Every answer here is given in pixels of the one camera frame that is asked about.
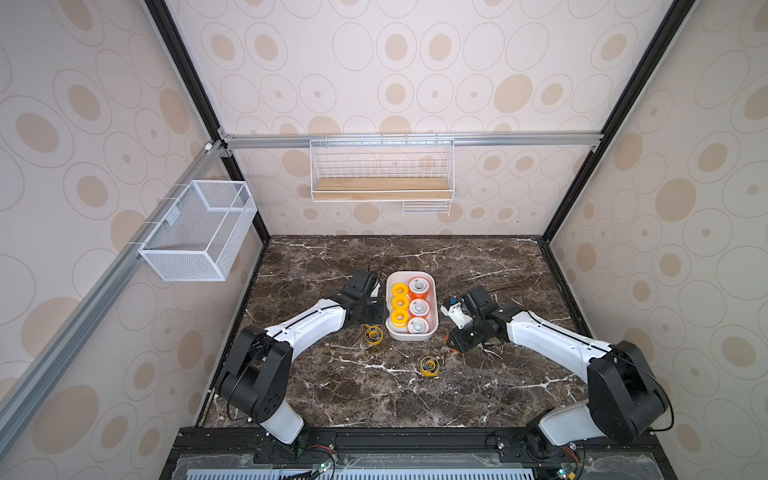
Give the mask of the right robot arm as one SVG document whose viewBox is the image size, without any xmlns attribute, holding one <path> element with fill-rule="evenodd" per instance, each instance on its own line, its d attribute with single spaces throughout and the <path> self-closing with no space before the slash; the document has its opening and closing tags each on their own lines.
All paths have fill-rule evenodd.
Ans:
<svg viewBox="0 0 768 480">
<path fill-rule="evenodd" d="M 587 399 L 552 409 L 529 422 L 527 447 L 544 457 L 577 440 L 635 441 L 672 412 L 669 397 L 635 344 L 611 344 L 561 328 L 516 302 L 500 305 L 481 286 L 443 302 L 441 312 L 455 327 L 446 337 L 465 353 L 491 340 L 528 348 L 575 374 L 587 385 Z"/>
</svg>

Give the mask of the orange tape roll mid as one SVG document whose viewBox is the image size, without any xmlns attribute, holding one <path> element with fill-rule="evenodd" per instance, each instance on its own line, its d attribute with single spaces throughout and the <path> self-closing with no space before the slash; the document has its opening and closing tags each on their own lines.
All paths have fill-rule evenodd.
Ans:
<svg viewBox="0 0 768 480">
<path fill-rule="evenodd" d="M 431 282 L 423 276 L 417 276 L 409 281 L 408 289 L 411 301 L 426 300 L 431 291 Z"/>
<path fill-rule="evenodd" d="M 430 331 L 430 325 L 423 317 L 412 317 L 407 324 L 407 330 L 409 334 L 426 334 Z"/>
</svg>

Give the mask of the yellow tape roll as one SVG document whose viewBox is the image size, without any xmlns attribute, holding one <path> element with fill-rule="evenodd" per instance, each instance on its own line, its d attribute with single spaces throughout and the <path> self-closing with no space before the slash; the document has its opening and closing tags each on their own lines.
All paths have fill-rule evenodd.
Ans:
<svg viewBox="0 0 768 480">
<path fill-rule="evenodd" d="M 392 298 L 392 307 L 394 310 L 408 311 L 410 299 L 407 295 L 397 295 Z"/>
<path fill-rule="evenodd" d="M 396 328 L 406 328 L 410 321 L 410 313 L 405 308 L 396 308 L 391 314 L 391 321 Z"/>
<path fill-rule="evenodd" d="M 409 289 L 409 286 L 405 283 L 394 284 L 392 286 L 391 292 L 394 298 L 399 298 L 399 297 L 403 297 L 407 299 L 410 298 L 410 289 Z"/>
</svg>

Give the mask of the white plastic storage box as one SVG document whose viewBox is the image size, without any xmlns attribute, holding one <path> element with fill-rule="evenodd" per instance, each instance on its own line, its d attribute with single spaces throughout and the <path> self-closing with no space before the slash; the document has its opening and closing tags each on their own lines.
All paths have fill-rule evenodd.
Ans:
<svg viewBox="0 0 768 480">
<path fill-rule="evenodd" d="M 397 341 L 428 340 L 438 327 L 433 277 L 423 271 L 396 271 L 386 282 L 386 328 Z"/>
</svg>

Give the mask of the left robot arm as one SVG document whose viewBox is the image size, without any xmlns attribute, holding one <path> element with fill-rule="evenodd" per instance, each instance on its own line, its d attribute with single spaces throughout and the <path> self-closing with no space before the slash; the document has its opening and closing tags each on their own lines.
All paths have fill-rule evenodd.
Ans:
<svg viewBox="0 0 768 480">
<path fill-rule="evenodd" d="M 291 365 L 305 350 L 346 324 L 380 325 L 387 317 L 380 276 L 356 271 L 344 287 L 273 326 L 241 330 L 214 382 L 216 392 L 283 444 L 304 420 L 285 400 Z"/>
</svg>

